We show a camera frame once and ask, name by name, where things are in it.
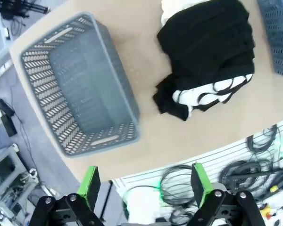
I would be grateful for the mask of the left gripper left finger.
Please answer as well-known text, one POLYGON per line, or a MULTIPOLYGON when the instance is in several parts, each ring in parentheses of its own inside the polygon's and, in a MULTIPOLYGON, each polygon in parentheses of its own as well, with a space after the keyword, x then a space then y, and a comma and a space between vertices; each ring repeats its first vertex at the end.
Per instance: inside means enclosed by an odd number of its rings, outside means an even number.
POLYGON ((53 196, 41 197, 34 209, 31 226, 102 226, 94 213, 100 190, 98 167, 90 166, 76 193, 65 195, 59 200, 53 196))

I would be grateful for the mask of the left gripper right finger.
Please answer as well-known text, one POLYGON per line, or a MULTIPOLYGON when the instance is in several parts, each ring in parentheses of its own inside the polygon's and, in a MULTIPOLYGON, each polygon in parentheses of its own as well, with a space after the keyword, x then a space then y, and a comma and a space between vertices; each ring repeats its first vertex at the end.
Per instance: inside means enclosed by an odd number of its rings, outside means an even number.
POLYGON ((213 187, 201 163, 191 167, 191 187, 198 210, 188 226, 211 226, 223 219, 224 226, 264 226, 265 222, 249 191, 235 195, 213 187))

